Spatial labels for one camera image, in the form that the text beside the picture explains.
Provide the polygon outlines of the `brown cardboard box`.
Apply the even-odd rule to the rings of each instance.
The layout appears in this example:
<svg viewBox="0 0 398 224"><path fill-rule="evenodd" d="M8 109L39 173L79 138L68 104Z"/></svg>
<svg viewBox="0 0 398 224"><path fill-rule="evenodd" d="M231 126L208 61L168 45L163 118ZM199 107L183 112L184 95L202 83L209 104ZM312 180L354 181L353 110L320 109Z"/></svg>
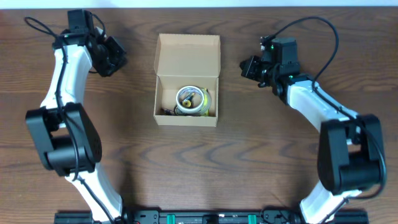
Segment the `brown cardboard box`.
<svg viewBox="0 0 398 224"><path fill-rule="evenodd" d="M218 121L221 40L218 35L160 34L154 60L156 89L154 118L159 126L208 126ZM176 95L184 86L205 91L199 114L167 116L162 108L174 110Z"/></svg>

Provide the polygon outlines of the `black pen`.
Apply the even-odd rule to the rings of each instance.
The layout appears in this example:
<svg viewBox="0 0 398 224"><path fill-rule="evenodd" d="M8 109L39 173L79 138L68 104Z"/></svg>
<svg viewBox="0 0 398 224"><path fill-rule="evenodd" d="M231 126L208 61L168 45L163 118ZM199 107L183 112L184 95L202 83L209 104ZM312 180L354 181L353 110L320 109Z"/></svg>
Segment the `black pen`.
<svg viewBox="0 0 398 224"><path fill-rule="evenodd" d="M164 115L175 116L174 110L170 110L170 109L167 109L167 108L162 108L161 111L163 112Z"/></svg>

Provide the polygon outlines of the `white masking tape roll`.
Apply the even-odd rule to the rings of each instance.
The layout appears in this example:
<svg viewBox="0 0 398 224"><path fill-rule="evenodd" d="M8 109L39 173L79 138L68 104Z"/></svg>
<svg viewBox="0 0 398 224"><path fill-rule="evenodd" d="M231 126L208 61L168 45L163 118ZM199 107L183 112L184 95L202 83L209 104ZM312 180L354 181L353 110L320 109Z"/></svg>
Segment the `white masking tape roll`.
<svg viewBox="0 0 398 224"><path fill-rule="evenodd" d="M182 101L188 93L192 92L195 93L195 96L192 100L193 108L183 108L180 104L180 101ZM180 109L185 114L199 114L203 110L205 105L205 91L204 89L197 86L184 86L177 92L176 104L178 106L178 109Z"/></svg>

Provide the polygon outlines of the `yellow black correction tape dispenser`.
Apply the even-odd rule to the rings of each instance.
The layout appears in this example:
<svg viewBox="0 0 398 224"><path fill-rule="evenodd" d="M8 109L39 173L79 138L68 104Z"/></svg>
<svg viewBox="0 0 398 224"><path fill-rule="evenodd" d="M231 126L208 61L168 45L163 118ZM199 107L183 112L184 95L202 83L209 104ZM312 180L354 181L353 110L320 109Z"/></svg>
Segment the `yellow black correction tape dispenser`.
<svg viewBox="0 0 398 224"><path fill-rule="evenodd" d="M188 93L187 96L182 101L180 101L181 106L183 108L193 108L192 100L193 100L194 96L195 96L194 92ZM181 115L185 115L185 113L182 112L180 109L178 109L178 106L175 105L175 107L174 107L174 115L181 116Z"/></svg>

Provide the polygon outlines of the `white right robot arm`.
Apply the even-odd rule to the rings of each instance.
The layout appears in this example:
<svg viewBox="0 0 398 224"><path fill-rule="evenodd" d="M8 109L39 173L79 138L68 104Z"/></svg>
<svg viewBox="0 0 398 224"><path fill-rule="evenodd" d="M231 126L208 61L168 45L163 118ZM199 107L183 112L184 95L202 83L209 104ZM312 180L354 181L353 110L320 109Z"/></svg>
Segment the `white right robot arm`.
<svg viewBox="0 0 398 224"><path fill-rule="evenodd" d="M386 177L379 119L347 110L300 71L294 38L261 38L262 55L240 63L242 77L270 87L275 96L297 110L320 133L319 181L299 204L299 211L264 210L265 223L368 223L364 210L343 210Z"/></svg>

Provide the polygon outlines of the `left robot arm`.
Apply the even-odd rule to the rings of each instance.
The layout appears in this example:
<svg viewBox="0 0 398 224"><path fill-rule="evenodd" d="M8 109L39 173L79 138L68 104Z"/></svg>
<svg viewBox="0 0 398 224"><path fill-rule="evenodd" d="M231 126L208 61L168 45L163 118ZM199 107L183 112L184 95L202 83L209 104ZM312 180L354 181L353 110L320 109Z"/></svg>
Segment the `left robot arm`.
<svg viewBox="0 0 398 224"><path fill-rule="evenodd" d="M54 38L55 68L40 107L29 110L25 122L43 166L74 185L90 207L88 212L57 212L55 223L130 223L132 218L100 161L100 136L83 107L87 76L110 77L125 63L126 51L96 14L67 12L68 28L56 34L42 22L36 30Z"/></svg>

